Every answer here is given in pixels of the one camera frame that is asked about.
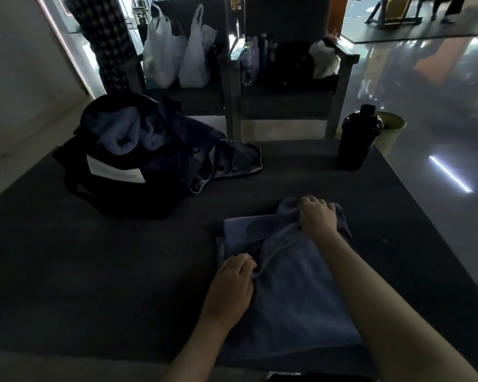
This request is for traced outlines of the person's right hand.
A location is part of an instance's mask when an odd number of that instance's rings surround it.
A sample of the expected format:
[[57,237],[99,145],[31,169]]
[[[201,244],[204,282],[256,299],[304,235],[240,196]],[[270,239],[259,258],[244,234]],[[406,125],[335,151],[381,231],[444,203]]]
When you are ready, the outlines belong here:
[[326,217],[301,217],[303,232],[317,245],[326,244],[338,236],[338,219],[334,203],[327,203],[330,208]]

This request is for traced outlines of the person's left hand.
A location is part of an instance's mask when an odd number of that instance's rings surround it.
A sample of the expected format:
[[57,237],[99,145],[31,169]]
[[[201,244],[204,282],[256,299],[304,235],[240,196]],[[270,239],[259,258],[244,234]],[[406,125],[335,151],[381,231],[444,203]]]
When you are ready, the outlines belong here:
[[210,283],[199,321],[211,323],[228,332],[247,311],[254,285],[252,277],[246,280],[219,275],[219,269]]

